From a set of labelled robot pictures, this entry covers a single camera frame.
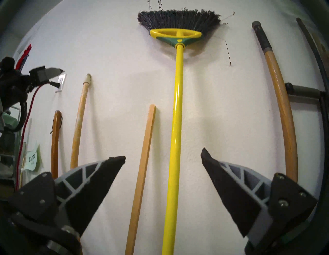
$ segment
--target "dark bristles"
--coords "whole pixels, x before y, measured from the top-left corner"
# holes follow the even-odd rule
[[[148,30],[156,28],[182,28],[201,32],[204,36],[219,23],[218,14],[211,11],[198,10],[189,11],[142,11],[138,13],[137,20]]]

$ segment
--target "paper tag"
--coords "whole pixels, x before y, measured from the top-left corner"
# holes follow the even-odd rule
[[[37,156],[37,144],[34,147],[34,150],[28,151],[25,155],[25,164],[24,169],[33,171],[36,168],[38,156]]]

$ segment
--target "broom head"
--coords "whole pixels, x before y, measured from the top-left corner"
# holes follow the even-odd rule
[[[150,31],[152,37],[176,48],[179,44],[185,47],[201,40],[219,25],[219,16],[211,11],[183,9],[142,11],[138,13],[137,20]]]

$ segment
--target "red wire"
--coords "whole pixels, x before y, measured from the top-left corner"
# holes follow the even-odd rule
[[[20,161],[20,156],[22,154],[22,149],[23,149],[25,129],[26,129],[26,125],[27,125],[27,122],[29,120],[29,117],[30,117],[31,110],[32,110],[32,105],[33,105],[33,102],[34,102],[34,97],[36,96],[36,93],[38,92],[38,90],[41,87],[42,87],[42,85],[39,86],[37,88],[37,90],[33,94],[31,105],[30,105],[30,109],[29,109],[29,113],[27,114],[26,121],[25,121],[25,124],[24,124],[24,127],[23,127],[23,133],[22,133],[22,138],[21,138],[21,142],[20,142],[20,146],[19,146],[19,153],[18,153],[17,166],[16,166],[16,190],[18,190],[18,183],[19,183],[19,161]]]

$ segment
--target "electrical outlet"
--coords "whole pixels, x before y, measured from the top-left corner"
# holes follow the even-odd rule
[[[65,74],[61,74],[58,77],[58,83],[60,84],[60,87],[55,91],[55,93],[61,92],[63,90],[65,78],[66,78],[66,73]]]

